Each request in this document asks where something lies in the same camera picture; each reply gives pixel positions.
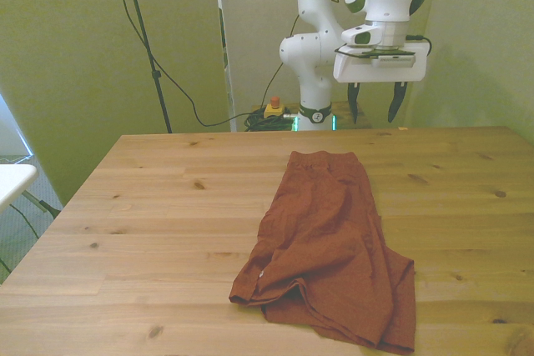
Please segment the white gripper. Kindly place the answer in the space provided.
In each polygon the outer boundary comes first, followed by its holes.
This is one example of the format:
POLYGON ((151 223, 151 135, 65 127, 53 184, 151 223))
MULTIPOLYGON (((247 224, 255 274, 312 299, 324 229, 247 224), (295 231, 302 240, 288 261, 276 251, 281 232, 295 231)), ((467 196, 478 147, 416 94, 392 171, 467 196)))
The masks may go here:
POLYGON ((348 84, 348 104, 353 124, 358 120, 358 83, 395 82, 388 110, 388 122, 398 113, 408 82, 420 81, 426 74, 428 43, 406 43, 393 50, 358 48, 348 45, 335 50, 333 75, 336 81, 348 84))

